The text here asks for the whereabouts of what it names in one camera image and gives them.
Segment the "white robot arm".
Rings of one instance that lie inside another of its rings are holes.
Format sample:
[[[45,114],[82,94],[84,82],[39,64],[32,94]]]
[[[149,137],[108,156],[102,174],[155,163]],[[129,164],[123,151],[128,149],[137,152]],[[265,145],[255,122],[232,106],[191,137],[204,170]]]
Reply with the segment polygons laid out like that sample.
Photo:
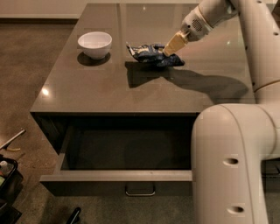
[[[195,224],[269,224],[261,163],[280,155],[280,35],[264,0],[202,0],[164,49],[171,55],[240,19],[255,103],[202,111],[192,129]]]

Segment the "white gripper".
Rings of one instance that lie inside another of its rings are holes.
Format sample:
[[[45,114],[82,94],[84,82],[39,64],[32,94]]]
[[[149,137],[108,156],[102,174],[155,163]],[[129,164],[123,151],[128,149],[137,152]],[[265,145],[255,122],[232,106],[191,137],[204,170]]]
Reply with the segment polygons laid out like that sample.
[[[171,56],[184,48],[188,41],[198,41],[203,39],[213,27],[204,19],[199,7],[194,8],[182,21],[180,30],[165,45],[163,54]]]

